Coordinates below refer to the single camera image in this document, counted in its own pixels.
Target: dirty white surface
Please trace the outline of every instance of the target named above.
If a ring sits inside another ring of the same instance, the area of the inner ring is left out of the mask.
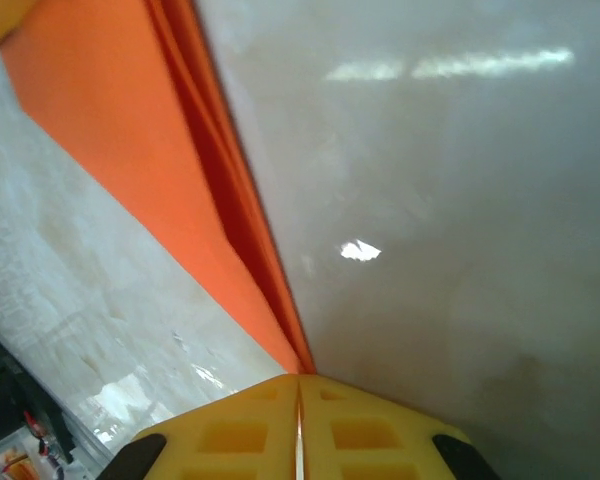
[[[319,371],[600,478],[600,1],[197,3]]]
[[[20,110],[1,59],[0,339],[112,451],[282,373]]]

